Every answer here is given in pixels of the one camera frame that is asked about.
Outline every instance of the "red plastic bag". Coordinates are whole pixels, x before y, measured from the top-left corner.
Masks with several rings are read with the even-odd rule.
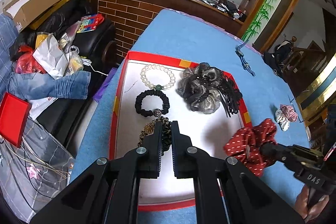
[[[15,69],[16,73],[47,73],[33,57],[34,50],[31,47],[26,45],[20,46],[18,52],[25,53],[17,60]]]

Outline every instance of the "red polka dot scrunchie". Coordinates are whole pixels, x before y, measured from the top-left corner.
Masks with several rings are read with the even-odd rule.
[[[277,144],[274,140],[276,132],[275,123],[267,118],[258,126],[238,130],[223,149],[228,156],[236,157],[252,173],[261,177],[263,169],[272,165],[274,161],[262,156],[259,147],[267,142]]]

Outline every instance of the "gray star print fabric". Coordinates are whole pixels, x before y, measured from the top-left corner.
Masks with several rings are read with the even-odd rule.
[[[0,139],[0,188],[14,214],[31,218],[69,181],[74,158],[41,125],[27,119],[21,148]]]

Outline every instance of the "wooden counter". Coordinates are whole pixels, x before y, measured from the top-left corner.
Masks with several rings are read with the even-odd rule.
[[[96,12],[110,18],[115,24],[119,62],[157,13],[164,8],[202,18],[234,35],[242,26],[239,20],[233,20],[200,0],[90,0],[90,3],[94,8],[97,7]]]

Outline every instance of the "human hand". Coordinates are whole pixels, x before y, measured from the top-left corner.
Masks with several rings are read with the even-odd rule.
[[[299,193],[299,195],[297,196],[294,205],[295,211],[297,211],[302,216],[302,218],[306,223],[309,220],[317,218],[329,201],[329,196],[325,195],[320,199],[320,201],[317,204],[315,204],[308,210],[307,208],[308,196],[309,196],[309,187],[305,185],[302,188],[301,193]]]

